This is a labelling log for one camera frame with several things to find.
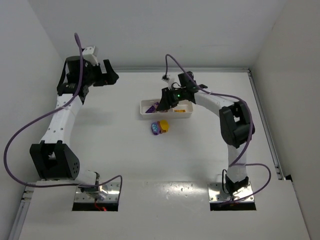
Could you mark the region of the yellow round lego brick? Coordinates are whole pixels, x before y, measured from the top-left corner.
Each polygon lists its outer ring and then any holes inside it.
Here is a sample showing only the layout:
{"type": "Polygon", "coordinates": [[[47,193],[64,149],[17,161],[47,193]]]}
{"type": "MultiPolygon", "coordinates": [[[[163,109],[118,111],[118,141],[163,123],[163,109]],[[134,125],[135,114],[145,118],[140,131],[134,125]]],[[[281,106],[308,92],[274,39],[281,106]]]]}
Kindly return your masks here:
{"type": "Polygon", "coordinates": [[[167,133],[169,131],[169,123],[166,120],[160,120],[160,124],[163,130],[163,133],[167,133]]]}

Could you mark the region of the purple round flower lego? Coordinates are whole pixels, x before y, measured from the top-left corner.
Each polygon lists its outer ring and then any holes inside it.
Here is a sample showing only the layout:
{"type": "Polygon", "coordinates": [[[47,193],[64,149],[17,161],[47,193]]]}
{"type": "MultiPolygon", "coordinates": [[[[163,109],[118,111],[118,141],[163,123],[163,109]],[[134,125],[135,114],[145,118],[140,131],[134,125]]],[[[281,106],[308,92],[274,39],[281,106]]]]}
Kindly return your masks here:
{"type": "Polygon", "coordinates": [[[153,122],[151,124],[151,132],[153,135],[157,136],[161,133],[161,129],[160,129],[160,126],[157,122],[153,122]]]}

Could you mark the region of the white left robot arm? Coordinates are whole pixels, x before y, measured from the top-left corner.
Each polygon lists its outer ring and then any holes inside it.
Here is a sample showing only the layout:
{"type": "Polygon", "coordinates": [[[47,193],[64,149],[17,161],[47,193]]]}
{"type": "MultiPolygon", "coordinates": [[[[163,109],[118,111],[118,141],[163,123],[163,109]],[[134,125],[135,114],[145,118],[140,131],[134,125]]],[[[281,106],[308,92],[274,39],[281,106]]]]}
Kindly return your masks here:
{"type": "Polygon", "coordinates": [[[119,75],[108,59],[103,60],[106,72],[102,72],[94,45],[82,49],[79,56],[66,58],[56,87],[56,112],[39,143],[32,144],[29,153],[42,180],[65,180],[70,183],[96,185],[99,175],[84,169],[79,158],[70,148],[72,129],[77,114],[85,103],[89,87],[114,85],[119,75]]]}

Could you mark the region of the brown lego plate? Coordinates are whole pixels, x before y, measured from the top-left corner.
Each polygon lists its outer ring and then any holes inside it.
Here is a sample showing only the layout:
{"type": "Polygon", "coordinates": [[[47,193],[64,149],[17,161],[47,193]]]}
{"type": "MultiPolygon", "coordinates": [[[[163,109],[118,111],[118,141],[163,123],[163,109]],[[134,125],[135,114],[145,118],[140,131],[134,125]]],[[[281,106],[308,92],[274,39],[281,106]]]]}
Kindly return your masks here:
{"type": "Polygon", "coordinates": [[[157,126],[158,126],[159,133],[162,134],[163,133],[163,129],[161,127],[161,122],[160,121],[157,122],[157,126]]]}

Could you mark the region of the yellow lego plate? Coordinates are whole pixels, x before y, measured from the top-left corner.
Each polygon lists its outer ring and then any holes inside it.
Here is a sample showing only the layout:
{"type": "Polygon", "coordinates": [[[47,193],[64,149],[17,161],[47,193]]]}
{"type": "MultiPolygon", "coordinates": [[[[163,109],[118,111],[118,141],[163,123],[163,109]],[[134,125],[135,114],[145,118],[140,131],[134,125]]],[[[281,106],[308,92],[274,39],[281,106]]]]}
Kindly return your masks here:
{"type": "Polygon", "coordinates": [[[174,109],[175,113],[186,113],[187,111],[185,109],[174,109]]]}

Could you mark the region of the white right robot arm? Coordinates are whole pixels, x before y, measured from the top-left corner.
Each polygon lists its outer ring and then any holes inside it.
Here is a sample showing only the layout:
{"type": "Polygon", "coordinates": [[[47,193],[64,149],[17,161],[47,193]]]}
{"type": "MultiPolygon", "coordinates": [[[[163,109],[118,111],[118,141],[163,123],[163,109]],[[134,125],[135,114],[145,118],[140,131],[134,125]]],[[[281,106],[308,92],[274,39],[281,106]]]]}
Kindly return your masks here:
{"type": "Polygon", "coordinates": [[[247,187],[249,177],[246,167],[246,150],[255,132],[248,108],[241,101],[232,101],[223,96],[214,95],[206,90],[207,86],[197,85],[191,71],[179,74],[178,79],[180,84],[174,87],[173,78],[167,75],[162,76],[167,87],[161,90],[161,99],[156,110],[168,111],[177,107],[181,101],[189,101],[218,116],[221,136],[228,150],[228,168],[223,188],[227,194],[232,195],[239,189],[247,187]]]}

